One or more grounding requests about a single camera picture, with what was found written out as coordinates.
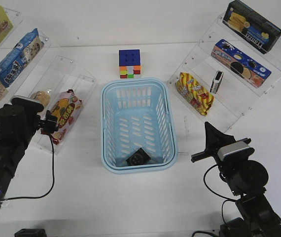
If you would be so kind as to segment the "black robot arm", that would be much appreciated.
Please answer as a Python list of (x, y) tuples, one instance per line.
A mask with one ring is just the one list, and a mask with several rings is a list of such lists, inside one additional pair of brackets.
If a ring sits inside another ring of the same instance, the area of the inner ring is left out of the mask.
[(49, 111), (38, 115), (43, 106), (6, 104), (0, 109), (0, 208), (8, 186), (34, 134), (43, 129), (48, 135), (57, 131), (57, 117)]
[(264, 196), (268, 172), (259, 162), (250, 160), (254, 148), (251, 139), (235, 140), (224, 134), (209, 122), (205, 122), (206, 147), (204, 151), (191, 156), (192, 162), (213, 157), (219, 170), (219, 177), (230, 188), (231, 199), (241, 217), (220, 226), (220, 237), (281, 237), (281, 218), (272, 209)]

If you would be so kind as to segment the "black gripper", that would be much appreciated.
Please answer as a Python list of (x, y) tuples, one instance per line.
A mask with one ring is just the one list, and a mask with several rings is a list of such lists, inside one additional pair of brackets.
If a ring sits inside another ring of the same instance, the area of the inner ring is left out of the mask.
[[(206, 147), (203, 152), (196, 153), (191, 156), (192, 162), (197, 162), (202, 159), (213, 157), (216, 163), (222, 162), (218, 157), (218, 150), (224, 146), (233, 144), (236, 142), (234, 136), (227, 135), (216, 129), (212, 124), (208, 121), (205, 122), (205, 132), (206, 132)], [(238, 141), (245, 141), (248, 145), (251, 142), (250, 138), (244, 138)], [(248, 157), (242, 156), (241, 154), (236, 154), (229, 157), (227, 160), (223, 162), (227, 162), (228, 160), (234, 157), (241, 157), (241, 159), (246, 159)]]
[(44, 119), (41, 119), (39, 115), (36, 116), (35, 128), (36, 130), (40, 130), (42, 134), (53, 134), (58, 131), (57, 120), (57, 117), (47, 110)]

